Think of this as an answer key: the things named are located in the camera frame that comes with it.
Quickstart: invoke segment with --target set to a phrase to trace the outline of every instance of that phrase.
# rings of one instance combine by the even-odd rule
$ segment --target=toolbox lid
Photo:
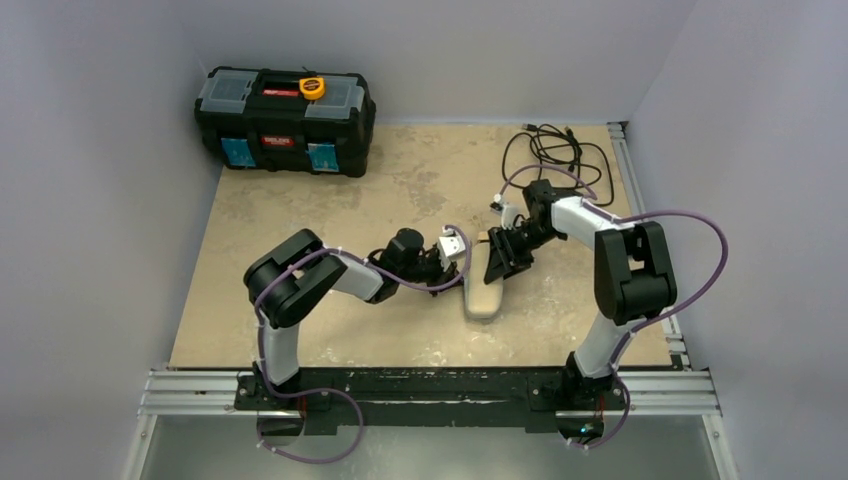
[[[326,85],[324,96],[306,107],[306,118],[347,120],[350,109],[362,111],[365,89],[356,84],[357,77],[322,75]]]
[[[201,112],[242,113],[245,99],[259,72],[250,70],[218,70],[207,78],[198,98]]]

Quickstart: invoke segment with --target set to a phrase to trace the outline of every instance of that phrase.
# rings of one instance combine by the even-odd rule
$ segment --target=white wall
[[[204,65],[355,71],[378,121],[623,120],[694,0],[173,0]]]
[[[4,3],[0,478],[116,478],[220,167],[162,1]]]
[[[846,19],[839,0],[700,0],[628,130],[647,205],[727,231],[725,277],[681,317],[745,479],[845,478]],[[691,293],[717,249],[685,228]]]

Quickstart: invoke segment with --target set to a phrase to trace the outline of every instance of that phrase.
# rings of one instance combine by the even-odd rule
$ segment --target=black mounting base
[[[579,429],[602,423],[594,418],[598,397],[606,410],[621,410],[621,397],[611,391],[594,396],[567,396],[563,367],[460,368],[302,368],[282,387],[288,392],[316,387],[343,390],[359,403],[370,426],[514,427],[527,433],[559,432],[586,437]],[[308,395],[306,435],[334,435],[339,426],[356,425],[357,417],[337,395]],[[236,410],[297,410],[295,400],[269,395],[255,374],[239,377]],[[557,419],[557,411],[590,412],[585,418]]]

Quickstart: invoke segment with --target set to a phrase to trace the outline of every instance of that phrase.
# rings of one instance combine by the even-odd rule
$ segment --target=black cable
[[[530,153],[536,158],[536,160],[539,161],[540,165],[547,163],[551,165],[566,166],[569,172],[574,173],[581,179],[583,178],[582,174],[584,169],[597,173],[596,178],[593,178],[591,181],[586,182],[588,186],[592,186],[600,182],[603,178],[603,171],[600,168],[595,167],[594,165],[586,165],[585,163],[583,163],[582,147],[587,146],[596,148],[599,152],[601,152],[601,156],[604,159],[604,164],[607,170],[607,178],[609,179],[610,185],[610,200],[606,203],[598,203],[596,205],[599,207],[607,207],[609,205],[612,205],[612,203],[615,201],[615,187],[612,180],[612,168],[610,167],[609,158],[607,157],[606,152],[604,152],[601,147],[594,143],[578,141],[577,138],[574,136],[574,132],[570,128],[566,128],[565,131],[562,131],[559,128],[548,123],[544,123],[539,126],[525,125],[524,131],[516,133],[515,135],[513,135],[512,138],[509,139],[509,142],[507,142],[506,147],[504,147],[504,154],[503,158],[501,159],[501,177],[503,177],[505,182],[507,181],[506,158],[509,155],[509,149],[515,142],[515,140],[525,136],[530,139]],[[554,138],[560,140],[561,142],[553,145],[545,145],[542,140],[544,138]],[[571,160],[562,160],[556,158],[551,153],[551,151],[553,150],[566,147],[571,148],[573,154]],[[542,170],[540,169],[539,173],[536,176],[536,180],[541,179]],[[510,182],[509,185],[519,189],[524,188],[524,186],[512,182]],[[575,185],[571,188],[577,189],[581,188],[581,186],[579,185],[579,183],[575,182]]]
[[[375,248],[374,250],[371,250],[371,253],[369,253],[365,258],[367,258],[369,262],[375,263],[377,261],[377,254],[383,253],[383,250],[385,250],[385,248]]]

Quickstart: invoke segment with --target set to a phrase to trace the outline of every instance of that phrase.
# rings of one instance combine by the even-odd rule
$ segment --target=beige sponge
[[[483,277],[489,264],[489,236],[485,232],[478,237],[478,243],[471,250],[471,268],[465,277],[465,316],[481,320],[494,317],[501,308],[503,299],[503,279],[499,278],[486,285]]]

